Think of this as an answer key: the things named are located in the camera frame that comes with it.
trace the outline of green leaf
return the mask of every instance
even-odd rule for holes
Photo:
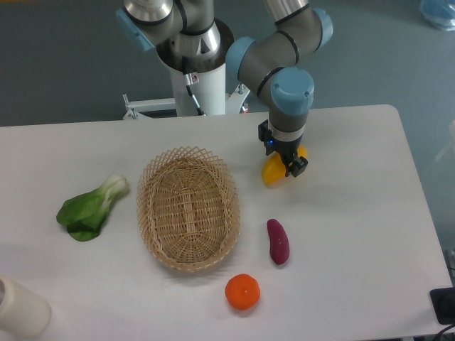
[[[111,175],[96,190],[66,200],[57,214],[57,221],[79,242],[92,240],[100,235],[114,201],[127,192],[127,179]]]

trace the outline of white bottle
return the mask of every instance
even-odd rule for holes
[[[6,276],[0,276],[0,330],[17,337],[38,336],[50,319],[49,303]]]

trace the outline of metal base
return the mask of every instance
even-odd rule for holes
[[[237,91],[226,94],[226,114],[244,114],[248,111],[248,104],[245,103],[250,89],[240,84]],[[123,95],[127,113],[123,119],[144,119],[149,118],[142,112],[160,112],[163,110],[175,110],[176,101],[174,98],[150,99],[146,101],[130,102],[126,94]]]

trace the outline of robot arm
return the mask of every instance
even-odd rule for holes
[[[135,45],[145,42],[153,48],[177,33],[208,30],[214,21],[213,0],[124,0],[117,20]]]
[[[322,9],[311,10],[307,0],[264,0],[277,31],[260,43],[237,40],[226,56],[227,69],[269,107],[269,119],[259,125],[266,154],[276,151],[286,176],[297,177],[308,161],[299,147],[313,103],[310,74],[292,67],[330,40],[332,22]]]

